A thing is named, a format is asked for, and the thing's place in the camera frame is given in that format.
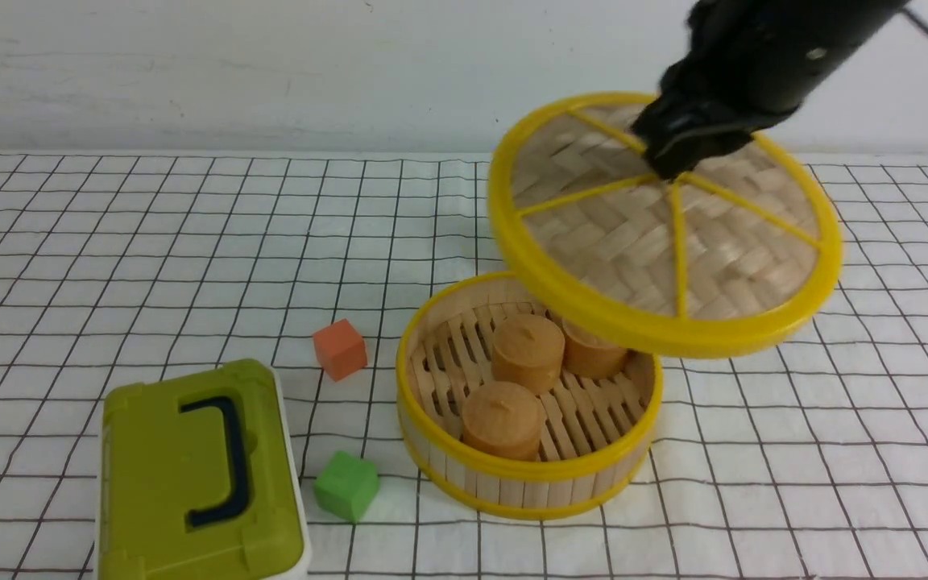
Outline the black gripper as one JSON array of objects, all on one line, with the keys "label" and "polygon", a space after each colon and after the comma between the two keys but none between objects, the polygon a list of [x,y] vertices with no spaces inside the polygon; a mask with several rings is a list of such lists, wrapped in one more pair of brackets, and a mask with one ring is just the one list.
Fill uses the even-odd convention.
[{"label": "black gripper", "polygon": [[690,47],[631,125],[673,180],[785,121],[894,18],[902,1],[698,1]]}]

